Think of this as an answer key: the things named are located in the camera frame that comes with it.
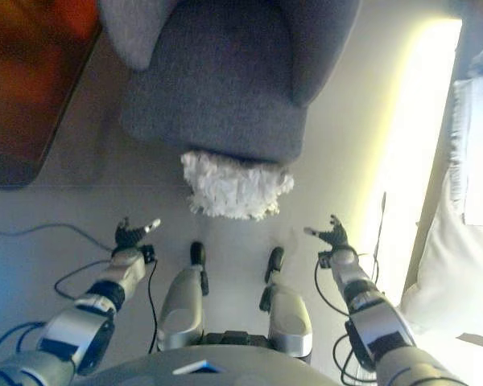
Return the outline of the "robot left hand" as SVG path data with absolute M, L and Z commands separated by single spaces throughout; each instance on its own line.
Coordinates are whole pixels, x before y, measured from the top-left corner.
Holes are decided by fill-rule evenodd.
M 130 220 L 124 217 L 116 227 L 114 233 L 115 248 L 113 253 L 121 250 L 134 248 L 149 233 L 153 232 L 161 224 L 161 219 L 152 220 L 149 224 L 132 228 Z

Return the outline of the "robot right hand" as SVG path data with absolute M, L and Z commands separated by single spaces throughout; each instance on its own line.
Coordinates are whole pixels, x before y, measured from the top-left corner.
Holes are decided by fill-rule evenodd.
M 305 227 L 304 233 L 314 236 L 330 245 L 332 250 L 339 250 L 349 247 L 347 232 L 337 216 L 331 214 L 329 224 L 331 228 L 327 231 L 319 231 L 311 227 Z

